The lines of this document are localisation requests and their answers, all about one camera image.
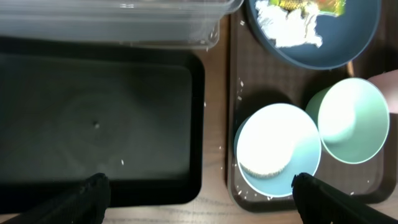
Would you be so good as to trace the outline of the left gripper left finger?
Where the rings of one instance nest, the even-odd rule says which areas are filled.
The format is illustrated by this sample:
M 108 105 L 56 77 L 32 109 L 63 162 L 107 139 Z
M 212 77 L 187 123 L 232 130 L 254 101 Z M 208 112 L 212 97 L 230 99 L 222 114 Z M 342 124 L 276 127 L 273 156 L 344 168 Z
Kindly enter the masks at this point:
M 102 224 L 110 200 L 109 179 L 97 173 L 3 224 Z

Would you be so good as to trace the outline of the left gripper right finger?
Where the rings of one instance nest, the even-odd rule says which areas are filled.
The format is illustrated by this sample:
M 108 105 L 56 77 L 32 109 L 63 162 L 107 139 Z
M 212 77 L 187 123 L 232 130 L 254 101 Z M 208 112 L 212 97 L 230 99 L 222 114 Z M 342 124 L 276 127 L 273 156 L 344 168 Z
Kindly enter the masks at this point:
M 292 195 L 303 224 L 397 224 L 308 173 L 294 176 Z

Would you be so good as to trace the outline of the pink cup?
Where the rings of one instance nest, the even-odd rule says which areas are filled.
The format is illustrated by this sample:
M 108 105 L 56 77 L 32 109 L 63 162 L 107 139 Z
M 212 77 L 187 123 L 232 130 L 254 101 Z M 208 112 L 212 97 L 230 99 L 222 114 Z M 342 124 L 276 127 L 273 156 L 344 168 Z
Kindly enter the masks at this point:
M 368 79 L 383 94 L 390 113 L 398 112 L 398 71 L 382 73 Z

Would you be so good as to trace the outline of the white tissue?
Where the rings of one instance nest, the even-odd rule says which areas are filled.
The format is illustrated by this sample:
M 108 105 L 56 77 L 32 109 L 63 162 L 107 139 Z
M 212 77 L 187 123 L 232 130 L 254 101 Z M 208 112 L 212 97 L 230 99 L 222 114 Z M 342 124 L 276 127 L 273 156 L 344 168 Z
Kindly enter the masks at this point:
M 316 32 L 319 10 L 308 9 L 288 11 L 269 1 L 256 1 L 257 23 L 264 35 L 275 42 L 276 48 L 290 48 L 310 44 L 321 47 L 322 36 Z

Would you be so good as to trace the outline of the yellow snack wrapper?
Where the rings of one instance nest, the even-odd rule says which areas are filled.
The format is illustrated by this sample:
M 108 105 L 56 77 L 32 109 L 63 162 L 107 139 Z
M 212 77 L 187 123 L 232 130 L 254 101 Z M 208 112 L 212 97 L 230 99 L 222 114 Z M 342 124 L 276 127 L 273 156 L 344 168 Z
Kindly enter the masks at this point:
M 270 5 L 293 11 L 295 9 L 317 8 L 320 15 L 338 17 L 345 12 L 345 0 L 270 0 Z

